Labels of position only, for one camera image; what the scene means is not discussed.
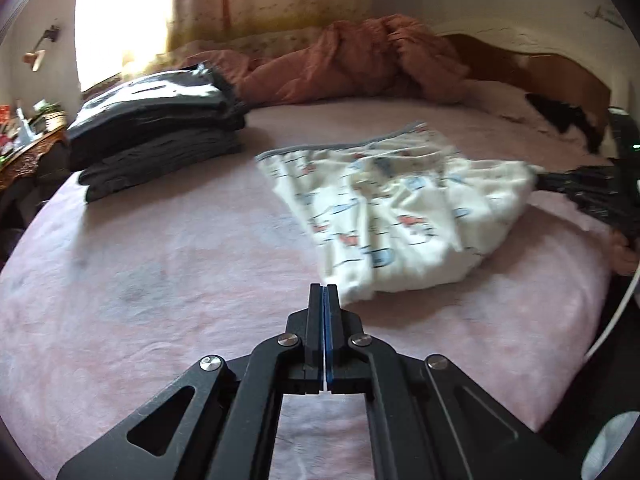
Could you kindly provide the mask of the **person's right hand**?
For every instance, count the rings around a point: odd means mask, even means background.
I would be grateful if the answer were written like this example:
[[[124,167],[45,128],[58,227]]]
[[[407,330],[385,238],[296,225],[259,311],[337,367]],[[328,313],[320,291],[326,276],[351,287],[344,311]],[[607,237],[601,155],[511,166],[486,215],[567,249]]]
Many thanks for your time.
[[[637,249],[631,249],[621,232],[612,231],[608,237],[608,258],[616,274],[631,276],[639,264]]]

